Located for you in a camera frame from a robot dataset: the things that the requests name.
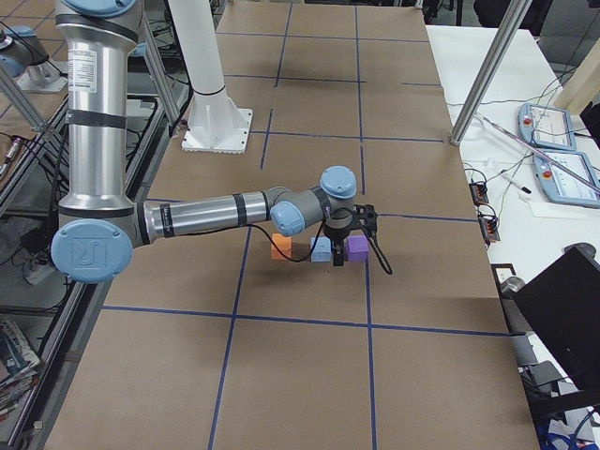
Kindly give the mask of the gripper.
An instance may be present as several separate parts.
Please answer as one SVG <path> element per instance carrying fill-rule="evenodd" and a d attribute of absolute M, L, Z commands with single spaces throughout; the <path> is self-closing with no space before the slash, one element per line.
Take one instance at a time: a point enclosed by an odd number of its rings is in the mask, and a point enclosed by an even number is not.
<path fill-rule="evenodd" d="M 325 223 L 324 235 L 332 243 L 333 265 L 343 266 L 346 261 L 343 241 L 350 234 L 353 215 L 346 210 L 336 212 Z"/>

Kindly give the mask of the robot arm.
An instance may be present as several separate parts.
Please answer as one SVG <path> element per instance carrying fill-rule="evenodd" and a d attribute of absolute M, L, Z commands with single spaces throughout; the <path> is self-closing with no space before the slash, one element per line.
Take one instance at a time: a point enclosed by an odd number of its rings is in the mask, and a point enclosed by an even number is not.
<path fill-rule="evenodd" d="M 52 238 L 55 267 L 85 283 L 111 280 L 133 250 L 159 238 L 207 234 L 271 221 L 285 236 L 313 224 L 343 264 L 345 238 L 359 226 L 356 178 L 327 168 L 302 192 L 285 187 L 197 202 L 133 202 L 125 192 L 128 57 L 143 22 L 140 1 L 60 1 L 56 25 L 68 45 L 69 191 Z"/>

